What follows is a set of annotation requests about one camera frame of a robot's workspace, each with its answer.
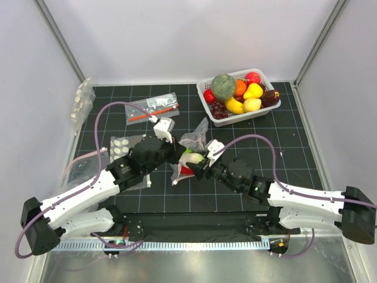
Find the green object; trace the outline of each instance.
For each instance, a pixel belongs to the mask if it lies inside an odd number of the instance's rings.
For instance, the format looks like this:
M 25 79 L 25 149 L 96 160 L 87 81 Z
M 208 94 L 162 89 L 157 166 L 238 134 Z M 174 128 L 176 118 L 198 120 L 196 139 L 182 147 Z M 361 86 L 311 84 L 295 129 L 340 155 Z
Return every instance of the green object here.
M 213 95 L 222 101 L 231 99 L 236 93 L 236 90 L 236 80 L 228 74 L 217 75 L 211 82 L 211 91 Z

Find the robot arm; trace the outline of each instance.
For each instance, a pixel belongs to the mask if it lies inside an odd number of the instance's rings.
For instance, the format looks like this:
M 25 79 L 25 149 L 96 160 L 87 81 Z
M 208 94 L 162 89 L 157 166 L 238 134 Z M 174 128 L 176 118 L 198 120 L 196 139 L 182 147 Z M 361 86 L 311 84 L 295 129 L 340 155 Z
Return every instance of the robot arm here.
M 120 233 L 125 219 L 116 206 L 108 206 L 92 213 L 80 213 L 83 209 L 110 196 L 121 193 L 140 183 L 143 177 L 159 165 L 169 162 L 177 164 L 186 148 L 171 135 L 174 121 L 162 118 L 155 126 L 155 136 L 148 136 L 130 149 L 128 154 L 107 166 L 98 182 L 90 189 L 62 202 L 44 213 L 26 232 L 33 255 L 44 254 L 57 246 L 62 239 L 91 232 Z M 290 194 L 273 179 L 254 175 L 254 170 L 244 161 L 234 159 L 228 166 L 216 154 L 224 145 L 212 140 L 207 145 L 204 161 L 199 164 L 186 163 L 196 178 L 216 178 L 236 193 L 260 205 L 269 207 L 264 221 L 247 223 L 255 235 L 268 235 L 274 231 L 294 228 L 341 229 L 343 235 L 355 242 L 374 243 L 376 210 L 362 205 L 343 202 L 325 202 Z M 53 203 L 71 195 L 86 185 L 89 180 L 59 196 L 24 203 L 21 226 L 24 228 L 37 214 Z M 359 189 L 347 187 L 346 192 L 323 192 L 285 185 L 295 192 L 310 196 L 350 198 L 372 203 Z

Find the plastic basket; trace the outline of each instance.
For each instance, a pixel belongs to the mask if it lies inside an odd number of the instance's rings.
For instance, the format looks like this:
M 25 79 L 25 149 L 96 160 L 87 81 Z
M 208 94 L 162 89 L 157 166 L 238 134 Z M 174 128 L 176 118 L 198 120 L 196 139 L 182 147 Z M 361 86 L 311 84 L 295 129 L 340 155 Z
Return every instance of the plastic basket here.
M 270 81 L 266 78 L 266 76 L 263 74 L 263 72 L 260 71 L 259 69 L 248 69 L 248 70 L 244 70 L 244 71 L 230 73 L 229 75 L 231 75 L 235 79 L 245 78 L 245 75 L 247 75 L 250 72 L 256 72 L 256 73 L 258 73 L 258 75 L 260 75 L 260 79 L 261 79 L 260 82 L 266 86 L 266 90 L 273 90 L 274 89 L 272 87 Z M 266 115 L 271 110 L 278 108 L 282 103 L 279 100 L 279 102 L 276 103 L 273 106 L 266 107 L 266 108 L 263 108 L 263 109 L 260 109 L 260 110 L 257 110 L 257 111 L 244 113 L 244 114 L 233 114 L 232 112 L 228 111 L 228 118 L 224 118 L 224 119 L 220 119 L 220 120 L 215 119 L 212 116 L 211 110 L 209 109 L 209 107 L 208 107 L 208 105 L 207 105 L 207 103 L 204 99 L 204 96 L 203 96 L 203 93 L 205 92 L 205 90 L 207 90 L 208 88 L 211 87 L 211 82 L 212 82 L 213 79 L 214 79 L 214 77 L 200 81 L 199 83 L 197 83 L 196 87 L 198 89 L 198 94 L 199 94 L 201 103 L 203 103 L 203 107 L 204 107 L 207 115 L 210 117 L 211 121 L 214 123 L 214 125 L 216 127 L 222 127 L 222 126 L 225 126 L 225 125 L 229 125 L 229 124 L 237 123 L 237 122 L 240 122 L 240 121 L 244 121 L 244 120 L 248 120 L 248 119 L 252 119 L 252 118 L 255 118 L 255 117 Z

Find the orange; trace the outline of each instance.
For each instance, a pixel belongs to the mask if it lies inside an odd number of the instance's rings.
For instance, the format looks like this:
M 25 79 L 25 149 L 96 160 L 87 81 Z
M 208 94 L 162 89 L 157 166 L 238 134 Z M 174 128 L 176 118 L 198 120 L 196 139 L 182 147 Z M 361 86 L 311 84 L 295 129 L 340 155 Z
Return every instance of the orange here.
M 237 80 L 237 90 L 235 96 L 243 96 L 246 91 L 246 83 L 243 80 Z

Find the bunch of grapes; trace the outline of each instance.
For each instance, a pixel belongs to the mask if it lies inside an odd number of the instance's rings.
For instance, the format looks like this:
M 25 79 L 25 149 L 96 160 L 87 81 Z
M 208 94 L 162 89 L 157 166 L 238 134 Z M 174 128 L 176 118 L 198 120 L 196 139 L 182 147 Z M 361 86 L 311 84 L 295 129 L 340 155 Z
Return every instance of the bunch of grapes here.
M 211 114 L 217 120 L 228 118 L 228 112 L 225 104 L 220 100 L 216 100 L 212 104 Z

